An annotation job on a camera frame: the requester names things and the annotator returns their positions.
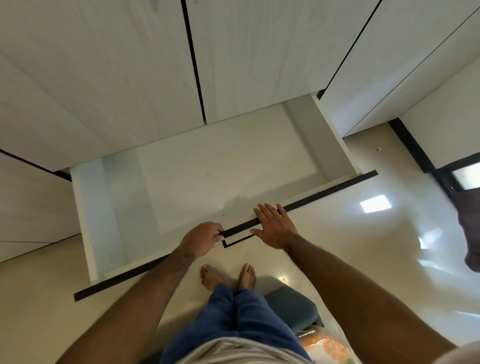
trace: brown curtain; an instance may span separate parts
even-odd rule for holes
[[[480,272],[480,188],[457,192],[452,201],[467,240],[465,263],[474,272]]]

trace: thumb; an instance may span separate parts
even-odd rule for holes
[[[255,236],[258,236],[260,239],[264,239],[264,231],[263,230],[260,230],[260,229],[250,229],[250,232],[255,235]]]

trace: plastic bag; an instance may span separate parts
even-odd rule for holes
[[[314,364],[360,364],[352,349],[326,328],[311,325],[296,336]]]

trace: foot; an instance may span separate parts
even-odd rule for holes
[[[245,263],[239,276],[239,289],[254,290],[256,283],[257,276],[255,275],[255,269],[253,269],[250,264]]]
[[[209,264],[205,264],[200,269],[200,277],[202,278],[202,284],[205,288],[212,292],[215,291],[215,288],[219,284],[224,283],[220,272]]]

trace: jeans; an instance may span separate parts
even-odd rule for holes
[[[217,338],[239,337],[280,349],[289,349],[311,361],[290,328],[251,290],[234,292],[219,284],[196,321],[167,345],[161,364],[173,364],[200,345]]]

